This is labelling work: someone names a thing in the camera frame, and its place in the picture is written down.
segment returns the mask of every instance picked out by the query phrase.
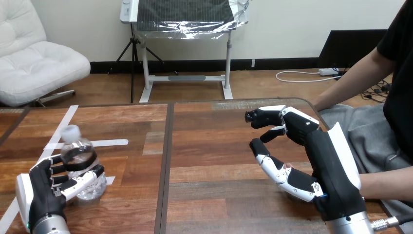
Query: person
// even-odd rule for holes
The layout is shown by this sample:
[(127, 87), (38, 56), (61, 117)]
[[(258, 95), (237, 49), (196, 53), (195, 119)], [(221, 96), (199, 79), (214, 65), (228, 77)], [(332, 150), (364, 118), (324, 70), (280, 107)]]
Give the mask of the person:
[[(384, 104), (338, 105), (393, 73)], [(413, 0), (377, 47), (312, 101), (329, 127), (339, 122), (359, 167), (360, 193), (385, 199), (391, 215), (413, 214)], [(401, 226), (413, 233), (413, 225)]]

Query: white cable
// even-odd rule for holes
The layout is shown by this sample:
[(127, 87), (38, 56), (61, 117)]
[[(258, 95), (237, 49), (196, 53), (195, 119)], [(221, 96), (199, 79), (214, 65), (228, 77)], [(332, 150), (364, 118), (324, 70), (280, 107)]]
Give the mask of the white cable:
[(326, 78), (326, 79), (317, 79), (317, 80), (283, 80), (280, 79), (278, 77), (279, 74), (281, 73), (301, 73), (301, 74), (320, 74), (320, 72), (297, 72), (297, 71), (283, 71), (283, 72), (278, 72), (275, 75), (275, 78), (277, 78), (277, 80), (283, 81), (283, 82), (293, 82), (293, 83), (309, 83), (309, 82), (319, 82), (319, 81), (325, 81), (325, 80), (329, 80), (329, 79), (336, 79), (336, 78), (340, 78), (342, 76), (338, 76), (338, 77), (330, 77), (330, 78)]

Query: bottle cap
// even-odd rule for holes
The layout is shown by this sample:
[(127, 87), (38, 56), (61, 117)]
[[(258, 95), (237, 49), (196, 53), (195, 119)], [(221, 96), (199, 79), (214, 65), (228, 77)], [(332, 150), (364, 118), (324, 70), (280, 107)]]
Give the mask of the bottle cap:
[(61, 134), (62, 139), (65, 142), (74, 142), (76, 140), (79, 140), (82, 136), (77, 125), (68, 125), (67, 127), (62, 129)]

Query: prosthetic hand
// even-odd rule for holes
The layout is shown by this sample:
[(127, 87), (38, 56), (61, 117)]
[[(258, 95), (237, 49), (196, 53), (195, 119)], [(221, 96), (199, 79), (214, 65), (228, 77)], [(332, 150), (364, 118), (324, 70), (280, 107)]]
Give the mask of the prosthetic hand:
[[(293, 108), (267, 106), (245, 113), (254, 129), (274, 128), (253, 139), (250, 147), (264, 172), (286, 192), (313, 202), (333, 234), (372, 234), (398, 224), (395, 217), (373, 224), (367, 218), (366, 205), (360, 195), (360, 178), (356, 163), (337, 123), (323, 132), (316, 119)], [(288, 167), (272, 156), (264, 143), (287, 135), (307, 152), (313, 174)]]
[(104, 172), (96, 165), (76, 178), (67, 175), (52, 176), (65, 171), (60, 155), (43, 159), (20, 174), (16, 181), (16, 197), (20, 215), (26, 230), (32, 234), (69, 234), (63, 208), (86, 187), (93, 184)]

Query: white wall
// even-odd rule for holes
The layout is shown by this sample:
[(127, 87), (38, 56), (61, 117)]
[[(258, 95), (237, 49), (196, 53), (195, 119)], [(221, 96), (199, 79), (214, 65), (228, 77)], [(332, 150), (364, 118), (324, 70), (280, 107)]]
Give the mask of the white wall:
[[(48, 41), (69, 46), (90, 61), (115, 61), (129, 41), (130, 28), (119, 21), (122, 0), (32, 2)], [(330, 30), (387, 28), (403, 2), (253, 0), (249, 5), (249, 23), (233, 33), (232, 57), (318, 57)], [(224, 59), (226, 43), (225, 40), (150, 39), (148, 47), (164, 60)], [(130, 49), (123, 60), (131, 60)]]

